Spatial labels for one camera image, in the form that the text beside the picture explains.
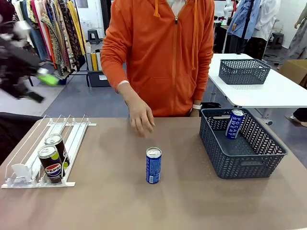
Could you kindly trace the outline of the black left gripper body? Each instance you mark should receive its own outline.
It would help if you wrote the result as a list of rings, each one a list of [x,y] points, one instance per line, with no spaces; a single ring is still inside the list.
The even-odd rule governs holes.
[[[26,21],[0,24],[0,89],[17,99],[32,92],[24,79],[39,69],[40,58],[24,48],[30,29]]]

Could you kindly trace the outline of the person's right hand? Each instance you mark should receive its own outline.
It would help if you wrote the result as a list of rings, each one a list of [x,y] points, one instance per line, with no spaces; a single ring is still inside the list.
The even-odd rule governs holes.
[[[139,136],[145,137],[155,127],[151,108],[137,94],[131,93],[123,97],[130,114],[130,125]]]

